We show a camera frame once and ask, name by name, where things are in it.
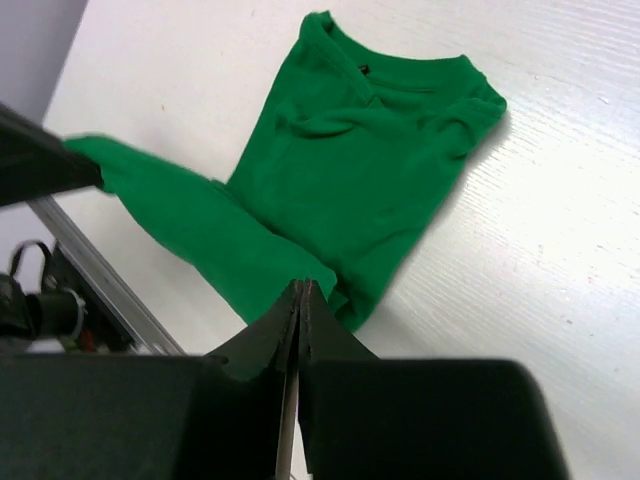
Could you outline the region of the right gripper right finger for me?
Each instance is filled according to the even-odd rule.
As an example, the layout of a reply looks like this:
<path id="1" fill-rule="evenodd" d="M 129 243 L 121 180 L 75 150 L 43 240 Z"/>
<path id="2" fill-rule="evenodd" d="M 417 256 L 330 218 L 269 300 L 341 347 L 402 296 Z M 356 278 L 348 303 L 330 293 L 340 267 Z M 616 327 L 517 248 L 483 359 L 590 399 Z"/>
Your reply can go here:
<path id="1" fill-rule="evenodd" d="M 565 479 L 533 376 L 503 359 L 382 359 L 297 286 L 299 410 L 315 479 Z"/>

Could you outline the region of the green t shirt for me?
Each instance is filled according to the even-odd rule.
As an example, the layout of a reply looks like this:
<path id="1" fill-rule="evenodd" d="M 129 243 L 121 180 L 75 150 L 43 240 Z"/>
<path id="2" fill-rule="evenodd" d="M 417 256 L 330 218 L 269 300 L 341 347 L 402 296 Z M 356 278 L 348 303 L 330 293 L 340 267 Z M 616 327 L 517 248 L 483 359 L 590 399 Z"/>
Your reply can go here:
<path id="1" fill-rule="evenodd" d="M 466 56 L 377 53 L 322 12 L 302 21 L 226 182 L 102 135 L 65 144 L 244 321 L 312 279 L 356 330 L 506 108 Z"/>

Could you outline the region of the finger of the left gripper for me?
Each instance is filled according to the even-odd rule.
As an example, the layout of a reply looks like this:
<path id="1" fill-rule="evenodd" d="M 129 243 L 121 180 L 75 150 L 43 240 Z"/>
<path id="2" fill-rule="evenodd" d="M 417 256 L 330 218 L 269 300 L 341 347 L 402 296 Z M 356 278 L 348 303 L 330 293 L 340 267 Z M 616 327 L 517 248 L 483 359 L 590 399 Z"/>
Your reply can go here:
<path id="1" fill-rule="evenodd" d="M 104 185 L 96 163 L 5 104 L 0 148 L 3 206 Z"/>

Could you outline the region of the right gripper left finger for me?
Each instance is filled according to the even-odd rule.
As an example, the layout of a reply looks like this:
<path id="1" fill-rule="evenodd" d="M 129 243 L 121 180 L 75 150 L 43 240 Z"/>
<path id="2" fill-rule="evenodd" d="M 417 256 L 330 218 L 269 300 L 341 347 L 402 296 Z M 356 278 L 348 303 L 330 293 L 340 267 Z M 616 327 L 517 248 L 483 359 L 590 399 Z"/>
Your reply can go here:
<path id="1" fill-rule="evenodd" d="M 203 356 L 3 356 L 2 477 L 288 478 L 300 289 Z"/>

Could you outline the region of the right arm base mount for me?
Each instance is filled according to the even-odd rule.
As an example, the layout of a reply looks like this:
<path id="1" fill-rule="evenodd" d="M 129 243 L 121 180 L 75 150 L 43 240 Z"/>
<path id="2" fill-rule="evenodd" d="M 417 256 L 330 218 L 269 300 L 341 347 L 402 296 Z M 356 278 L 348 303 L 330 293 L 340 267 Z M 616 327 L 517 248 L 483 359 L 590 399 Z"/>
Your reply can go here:
<path id="1" fill-rule="evenodd" d="M 40 287 L 26 292 L 18 272 L 30 248 L 43 256 Z M 1 352 L 129 353 L 133 336 L 99 298 L 59 245 L 39 240 L 16 246 L 1 274 Z"/>

